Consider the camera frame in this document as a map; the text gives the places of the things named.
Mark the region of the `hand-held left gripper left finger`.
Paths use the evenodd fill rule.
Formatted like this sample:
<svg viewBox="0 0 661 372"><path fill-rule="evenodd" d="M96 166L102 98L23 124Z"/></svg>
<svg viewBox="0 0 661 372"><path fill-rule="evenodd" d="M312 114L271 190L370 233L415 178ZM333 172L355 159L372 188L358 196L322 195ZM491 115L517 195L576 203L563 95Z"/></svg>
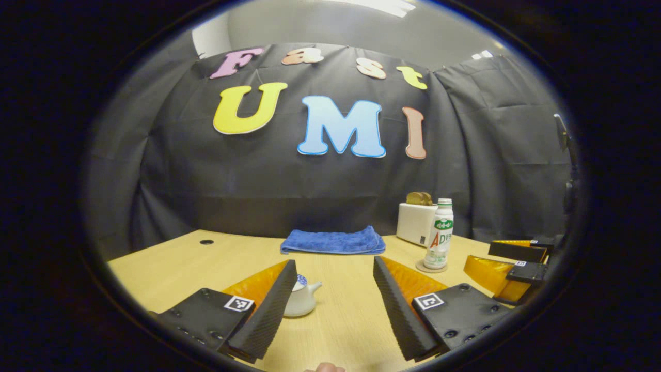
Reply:
<svg viewBox="0 0 661 372"><path fill-rule="evenodd" d="M150 316L200 348L254 363L278 332L296 281L295 260L283 260L227 289L198 289Z"/></svg>

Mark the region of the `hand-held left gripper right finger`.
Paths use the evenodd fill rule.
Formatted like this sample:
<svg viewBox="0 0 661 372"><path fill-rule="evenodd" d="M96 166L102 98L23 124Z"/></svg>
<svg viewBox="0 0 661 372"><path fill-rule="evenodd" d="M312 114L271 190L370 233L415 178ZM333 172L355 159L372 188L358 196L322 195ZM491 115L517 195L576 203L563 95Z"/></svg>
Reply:
<svg viewBox="0 0 661 372"><path fill-rule="evenodd" d="M470 284L446 286L384 256L375 256L373 277L407 361L458 349L513 312Z"/></svg>

